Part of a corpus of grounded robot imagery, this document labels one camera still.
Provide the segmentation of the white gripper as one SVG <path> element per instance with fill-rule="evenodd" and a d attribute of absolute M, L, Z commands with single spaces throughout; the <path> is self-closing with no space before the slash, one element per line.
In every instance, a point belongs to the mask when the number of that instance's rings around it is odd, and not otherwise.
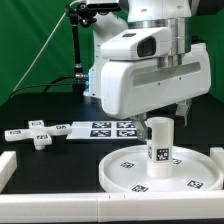
<path fill-rule="evenodd" d="M 114 118 L 131 117 L 139 141 L 148 139 L 145 112 L 177 103 L 175 121 L 186 126 L 191 98 L 211 86 L 209 56 L 204 43 L 193 44 L 179 66 L 158 68 L 157 60 L 107 62 L 101 72 L 103 111 Z"/>

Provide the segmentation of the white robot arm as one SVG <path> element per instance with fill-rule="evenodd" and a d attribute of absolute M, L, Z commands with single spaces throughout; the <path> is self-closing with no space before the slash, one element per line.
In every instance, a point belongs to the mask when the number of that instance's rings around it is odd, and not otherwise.
<path fill-rule="evenodd" d="M 129 118 L 147 138 L 145 113 L 175 104 L 186 118 L 191 99 L 207 93 L 211 72 L 206 45 L 193 44 L 189 0 L 86 0 L 94 13 L 95 61 L 87 96 L 103 111 Z"/>

